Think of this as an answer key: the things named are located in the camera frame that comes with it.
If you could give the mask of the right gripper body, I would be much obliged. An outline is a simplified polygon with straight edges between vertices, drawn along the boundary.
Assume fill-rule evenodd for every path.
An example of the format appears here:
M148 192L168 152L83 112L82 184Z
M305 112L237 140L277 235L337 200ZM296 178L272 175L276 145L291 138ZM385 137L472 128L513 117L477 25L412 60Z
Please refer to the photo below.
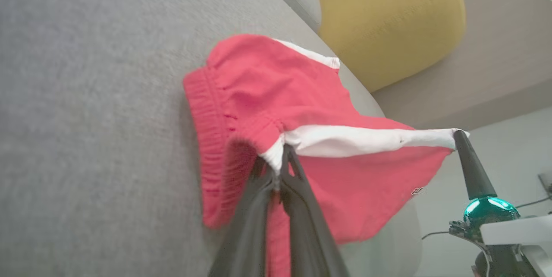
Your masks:
M552 277L552 214L522 218L509 202L479 198L464 210L463 219L449 223L449 234L480 249L472 266L474 277Z

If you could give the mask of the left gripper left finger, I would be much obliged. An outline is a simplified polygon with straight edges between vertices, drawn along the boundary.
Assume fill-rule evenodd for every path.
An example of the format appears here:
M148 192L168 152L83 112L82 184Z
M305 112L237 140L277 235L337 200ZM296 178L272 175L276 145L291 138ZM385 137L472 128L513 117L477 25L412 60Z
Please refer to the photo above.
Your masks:
M273 180L257 157L208 277L265 277Z

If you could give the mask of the grey sofa backrest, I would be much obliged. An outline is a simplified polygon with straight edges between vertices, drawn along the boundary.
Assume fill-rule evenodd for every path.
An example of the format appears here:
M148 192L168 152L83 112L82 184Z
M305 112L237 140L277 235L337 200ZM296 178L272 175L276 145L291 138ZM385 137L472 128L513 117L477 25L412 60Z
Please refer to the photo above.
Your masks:
M464 0L467 31L445 59L374 94L415 128L472 130L552 106L552 0Z

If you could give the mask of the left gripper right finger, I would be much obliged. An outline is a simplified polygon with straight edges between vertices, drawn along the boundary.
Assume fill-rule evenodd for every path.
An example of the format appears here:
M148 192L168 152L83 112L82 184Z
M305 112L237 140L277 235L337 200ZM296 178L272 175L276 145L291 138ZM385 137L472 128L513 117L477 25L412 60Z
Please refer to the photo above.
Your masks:
M291 277L350 277L294 148L284 145L280 194L289 216Z

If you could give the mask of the grey fabric sofa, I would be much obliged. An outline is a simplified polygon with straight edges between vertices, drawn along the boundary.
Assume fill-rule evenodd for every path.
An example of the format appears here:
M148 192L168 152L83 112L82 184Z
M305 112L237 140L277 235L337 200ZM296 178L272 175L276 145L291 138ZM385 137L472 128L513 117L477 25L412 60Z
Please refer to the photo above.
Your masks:
M0 277L207 277L182 79L240 33L333 55L284 0L0 0Z

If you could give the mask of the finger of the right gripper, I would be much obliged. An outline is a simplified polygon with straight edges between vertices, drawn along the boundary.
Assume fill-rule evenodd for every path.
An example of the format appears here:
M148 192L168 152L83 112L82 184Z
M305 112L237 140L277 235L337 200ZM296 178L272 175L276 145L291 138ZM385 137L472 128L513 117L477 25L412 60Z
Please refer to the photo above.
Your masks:
M497 193L471 145L467 133L462 130L455 131L453 137L461 161L468 199L496 198Z

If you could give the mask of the red white-trimmed shorts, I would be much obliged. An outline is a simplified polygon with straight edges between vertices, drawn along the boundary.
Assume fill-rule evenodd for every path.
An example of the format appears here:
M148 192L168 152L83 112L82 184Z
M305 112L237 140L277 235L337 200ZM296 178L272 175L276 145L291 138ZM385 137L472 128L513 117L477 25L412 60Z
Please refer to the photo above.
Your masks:
M219 42L183 79L198 139L203 222L227 225L257 158L298 154L350 277L386 277L373 238L455 150L455 128L421 130L355 109L340 61L262 35Z

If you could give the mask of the yellow cushion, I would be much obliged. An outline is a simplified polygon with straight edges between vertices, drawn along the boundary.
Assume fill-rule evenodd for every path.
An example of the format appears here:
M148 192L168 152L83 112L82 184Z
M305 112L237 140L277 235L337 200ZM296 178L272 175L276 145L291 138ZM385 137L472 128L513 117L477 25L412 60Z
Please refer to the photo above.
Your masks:
M466 29L464 0L320 0L319 36L375 92L434 65Z

